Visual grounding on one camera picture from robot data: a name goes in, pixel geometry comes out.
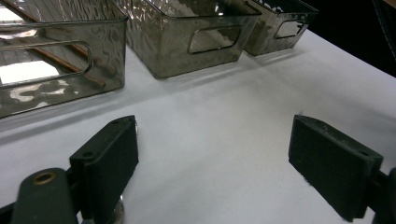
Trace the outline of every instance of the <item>white table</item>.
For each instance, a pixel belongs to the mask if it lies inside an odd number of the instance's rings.
[[[321,119],[396,166],[396,78],[307,31],[295,49],[154,79],[130,50],[126,86],[0,121],[0,206],[31,173],[135,115],[139,158],[125,223],[344,223],[288,163],[295,114]],[[365,219],[371,223],[368,209]]]

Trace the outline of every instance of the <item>white surface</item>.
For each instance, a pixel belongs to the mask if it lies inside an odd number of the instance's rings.
[[[331,124],[396,166],[396,78],[305,32],[294,50],[159,81],[127,49],[122,91],[0,122],[0,206],[29,174],[136,115],[125,223],[344,223],[288,163],[291,124]],[[371,223],[373,212],[354,223]]]

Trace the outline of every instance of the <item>hammered metal bin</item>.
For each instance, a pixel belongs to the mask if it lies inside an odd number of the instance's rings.
[[[257,20],[245,51],[257,56],[292,49],[318,11],[302,1],[248,0],[262,15]]]
[[[260,11],[240,0],[114,0],[127,43],[156,78],[235,62]]]
[[[122,88],[127,20],[105,0],[1,0],[0,119]]]

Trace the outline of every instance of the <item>dark background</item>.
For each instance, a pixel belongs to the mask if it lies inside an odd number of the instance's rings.
[[[310,31],[396,77],[396,61],[382,31],[372,0],[303,1],[319,11],[308,27]]]

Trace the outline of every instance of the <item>metal container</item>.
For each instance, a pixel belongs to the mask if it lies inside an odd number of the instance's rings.
[[[257,56],[292,49],[318,11],[302,1],[248,0],[262,15],[245,45],[245,51]]]
[[[127,43],[156,78],[239,59],[260,11],[240,0],[114,0]]]
[[[106,0],[0,1],[0,119],[122,88],[127,20]]]

